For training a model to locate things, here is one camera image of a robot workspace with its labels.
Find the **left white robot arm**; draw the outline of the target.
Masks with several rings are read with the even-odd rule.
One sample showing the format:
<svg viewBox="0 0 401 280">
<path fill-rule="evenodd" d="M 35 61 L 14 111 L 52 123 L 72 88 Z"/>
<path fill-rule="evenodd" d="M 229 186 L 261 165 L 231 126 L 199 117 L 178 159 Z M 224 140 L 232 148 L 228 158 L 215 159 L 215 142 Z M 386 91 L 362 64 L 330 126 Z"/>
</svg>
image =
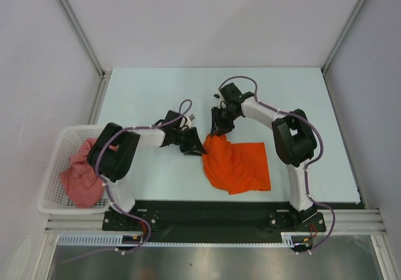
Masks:
<svg viewBox="0 0 401 280">
<path fill-rule="evenodd" d="M 139 148 L 176 145 L 185 155 L 202 156 L 204 149 L 191 119 L 185 114 L 169 110 L 165 118 L 149 127 L 127 127 L 108 123 L 90 149 L 87 162 L 99 176 L 110 205 L 117 214 L 117 223 L 126 230 L 138 223 L 133 193 L 126 179 L 135 152 Z"/>
</svg>

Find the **orange t shirt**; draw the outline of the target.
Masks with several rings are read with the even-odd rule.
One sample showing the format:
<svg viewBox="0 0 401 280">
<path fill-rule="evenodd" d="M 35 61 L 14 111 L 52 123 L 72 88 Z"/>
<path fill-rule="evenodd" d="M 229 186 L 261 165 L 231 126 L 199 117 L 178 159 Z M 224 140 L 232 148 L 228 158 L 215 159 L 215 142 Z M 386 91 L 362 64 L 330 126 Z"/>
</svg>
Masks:
<svg viewBox="0 0 401 280">
<path fill-rule="evenodd" d="M 203 169 L 213 187 L 230 195 L 271 190 L 263 142 L 232 143 L 225 135 L 208 135 L 203 146 Z"/>
</svg>

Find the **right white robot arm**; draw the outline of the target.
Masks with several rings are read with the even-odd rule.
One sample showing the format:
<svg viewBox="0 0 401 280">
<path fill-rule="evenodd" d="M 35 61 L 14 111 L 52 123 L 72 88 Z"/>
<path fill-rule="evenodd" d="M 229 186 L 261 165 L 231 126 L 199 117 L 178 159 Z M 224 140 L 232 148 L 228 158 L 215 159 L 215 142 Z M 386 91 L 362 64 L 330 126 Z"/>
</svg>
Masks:
<svg viewBox="0 0 401 280">
<path fill-rule="evenodd" d="M 279 159 L 286 165 L 289 177 L 290 226 L 305 230 L 317 213 L 306 188 L 306 164 L 314 157 L 317 141 L 303 110 L 281 113 L 258 100 L 253 92 L 242 93 L 234 84 L 222 84 L 212 107 L 211 136 L 221 136 L 234 130 L 239 117 L 251 118 L 273 132 L 274 146 Z"/>
</svg>

